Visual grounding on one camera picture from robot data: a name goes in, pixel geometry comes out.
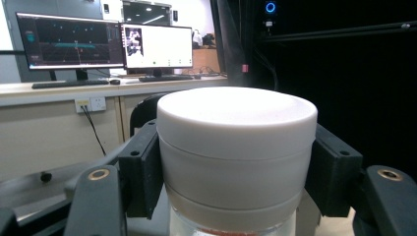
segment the blue light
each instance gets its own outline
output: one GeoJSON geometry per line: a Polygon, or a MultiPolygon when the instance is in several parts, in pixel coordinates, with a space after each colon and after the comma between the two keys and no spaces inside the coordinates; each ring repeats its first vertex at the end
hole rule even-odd
{"type": "Polygon", "coordinates": [[[267,10],[268,13],[275,12],[275,9],[276,9],[275,3],[267,3],[267,5],[265,6],[265,10],[267,10]]]}

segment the computer monitor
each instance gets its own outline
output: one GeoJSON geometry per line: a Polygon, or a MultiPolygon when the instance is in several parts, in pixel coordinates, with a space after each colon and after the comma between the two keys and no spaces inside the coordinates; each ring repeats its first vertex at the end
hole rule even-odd
{"type": "Polygon", "coordinates": [[[122,68],[123,53],[117,21],[17,13],[30,70],[122,68]]]}
{"type": "Polygon", "coordinates": [[[125,69],[161,69],[193,67],[192,29],[121,23],[125,69]]]}

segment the brown box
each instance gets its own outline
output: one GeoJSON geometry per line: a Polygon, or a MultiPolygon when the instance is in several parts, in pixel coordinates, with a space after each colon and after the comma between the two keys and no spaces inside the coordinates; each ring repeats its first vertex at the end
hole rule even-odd
{"type": "Polygon", "coordinates": [[[199,73],[202,69],[202,73],[209,72],[206,67],[211,68],[214,72],[219,73],[220,67],[218,66],[217,50],[216,49],[194,49],[193,50],[193,69],[195,73],[199,73]]]}

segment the wall socket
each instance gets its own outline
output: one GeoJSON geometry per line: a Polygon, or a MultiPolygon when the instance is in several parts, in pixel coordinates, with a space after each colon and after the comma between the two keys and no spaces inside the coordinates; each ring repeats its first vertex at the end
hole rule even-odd
{"type": "Polygon", "coordinates": [[[75,99],[77,113],[84,113],[82,106],[87,107],[87,111],[101,111],[106,109],[105,97],[90,97],[75,99]]]}

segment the chair backrest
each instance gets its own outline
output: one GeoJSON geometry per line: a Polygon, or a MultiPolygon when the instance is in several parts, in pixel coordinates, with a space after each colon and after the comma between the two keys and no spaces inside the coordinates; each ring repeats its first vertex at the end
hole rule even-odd
{"type": "Polygon", "coordinates": [[[169,94],[169,92],[153,94],[136,105],[130,117],[130,137],[135,135],[135,128],[139,129],[143,127],[147,121],[156,118],[157,102],[167,94],[169,94]]]}

